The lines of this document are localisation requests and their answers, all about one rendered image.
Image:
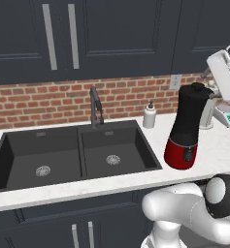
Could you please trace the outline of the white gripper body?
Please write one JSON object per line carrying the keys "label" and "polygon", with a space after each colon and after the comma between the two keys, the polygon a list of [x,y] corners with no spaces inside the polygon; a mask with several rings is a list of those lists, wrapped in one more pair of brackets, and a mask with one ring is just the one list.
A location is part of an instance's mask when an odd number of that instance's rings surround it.
{"label": "white gripper body", "polygon": [[207,59],[208,66],[224,101],[230,101],[230,49],[222,49]]}

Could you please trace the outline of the black blender lid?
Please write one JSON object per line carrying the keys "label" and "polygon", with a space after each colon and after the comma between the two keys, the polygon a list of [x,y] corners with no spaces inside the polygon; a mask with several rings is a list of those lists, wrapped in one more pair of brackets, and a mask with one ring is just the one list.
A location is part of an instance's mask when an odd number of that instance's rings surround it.
{"label": "black blender lid", "polygon": [[205,84],[201,82],[193,82],[191,87],[196,91],[201,91],[205,87]]}

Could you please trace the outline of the black and red blender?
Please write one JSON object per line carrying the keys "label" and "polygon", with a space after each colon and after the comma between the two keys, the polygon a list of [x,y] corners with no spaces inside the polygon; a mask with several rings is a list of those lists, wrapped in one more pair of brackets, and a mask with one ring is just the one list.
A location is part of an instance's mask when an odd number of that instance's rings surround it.
{"label": "black and red blender", "polygon": [[164,152],[165,162],[176,170],[188,170],[193,166],[202,112],[206,102],[214,95],[206,86],[201,91],[196,91],[191,84],[184,85],[179,90],[177,116]]}

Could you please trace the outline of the white scale with green display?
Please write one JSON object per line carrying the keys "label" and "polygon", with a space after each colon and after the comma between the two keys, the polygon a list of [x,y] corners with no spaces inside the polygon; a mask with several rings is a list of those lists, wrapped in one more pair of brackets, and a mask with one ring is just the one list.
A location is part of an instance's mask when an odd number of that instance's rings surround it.
{"label": "white scale with green display", "polygon": [[214,108],[214,117],[225,127],[230,128],[230,106],[220,104]]}

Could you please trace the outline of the white soap dispenser bottle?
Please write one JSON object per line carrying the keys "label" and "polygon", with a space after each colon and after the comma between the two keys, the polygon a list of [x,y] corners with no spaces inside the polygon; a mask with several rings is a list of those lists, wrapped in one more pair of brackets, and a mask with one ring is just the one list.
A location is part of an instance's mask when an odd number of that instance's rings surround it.
{"label": "white soap dispenser bottle", "polygon": [[143,126],[147,129],[151,129],[155,124],[156,109],[153,104],[153,100],[150,100],[147,107],[144,110]]}

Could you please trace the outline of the dark grey sink tap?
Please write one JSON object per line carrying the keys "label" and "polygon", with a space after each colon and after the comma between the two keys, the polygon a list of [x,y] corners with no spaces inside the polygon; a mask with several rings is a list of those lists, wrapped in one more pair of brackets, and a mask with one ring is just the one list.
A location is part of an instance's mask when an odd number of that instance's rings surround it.
{"label": "dark grey sink tap", "polygon": [[[94,86],[90,88],[89,95],[91,101],[91,127],[96,129],[98,125],[102,125],[104,123],[102,104]],[[97,118],[96,110],[100,111],[100,118]]]}

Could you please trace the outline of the black double sink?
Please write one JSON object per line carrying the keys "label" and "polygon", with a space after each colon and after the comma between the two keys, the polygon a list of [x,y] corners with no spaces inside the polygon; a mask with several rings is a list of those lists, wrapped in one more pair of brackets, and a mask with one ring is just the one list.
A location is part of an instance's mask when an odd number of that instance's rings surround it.
{"label": "black double sink", "polygon": [[6,132],[0,192],[161,168],[135,120]]}

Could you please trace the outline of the dark base cupboard door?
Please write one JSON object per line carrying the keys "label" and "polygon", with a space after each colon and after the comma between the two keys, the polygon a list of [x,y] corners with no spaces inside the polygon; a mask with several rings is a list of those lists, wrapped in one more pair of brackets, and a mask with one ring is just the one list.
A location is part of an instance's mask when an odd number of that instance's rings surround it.
{"label": "dark base cupboard door", "polygon": [[73,224],[77,224],[79,248],[84,248],[81,218],[77,216],[0,231],[0,248],[74,248]]}
{"label": "dark base cupboard door", "polygon": [[89,247],[88,222],[93,223],[94,248],[141,248],[153,223],[142,207],[92,212],[82,217],[84,242]]}

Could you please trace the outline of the dark panel under sink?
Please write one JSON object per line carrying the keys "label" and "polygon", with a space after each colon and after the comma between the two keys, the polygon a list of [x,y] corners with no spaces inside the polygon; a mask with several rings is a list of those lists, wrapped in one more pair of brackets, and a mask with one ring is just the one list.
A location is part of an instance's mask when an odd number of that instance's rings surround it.
{"label": "dark panel under sink", "polygon": [[130,208],[141,209],[136,191],[24,207],[16,210],[16,217],[20,224],[32,224],[81,216],[92,212]]}

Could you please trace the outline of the white wall outlet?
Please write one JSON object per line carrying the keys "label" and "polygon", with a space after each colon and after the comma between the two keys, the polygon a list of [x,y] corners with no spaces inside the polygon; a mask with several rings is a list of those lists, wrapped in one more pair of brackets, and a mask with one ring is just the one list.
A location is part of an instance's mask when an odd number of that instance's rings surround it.
{"label": "white wall outlet", "polygon": [[171,75],[169,88],[171,90],[179,90],[181,87],[181,75]]}

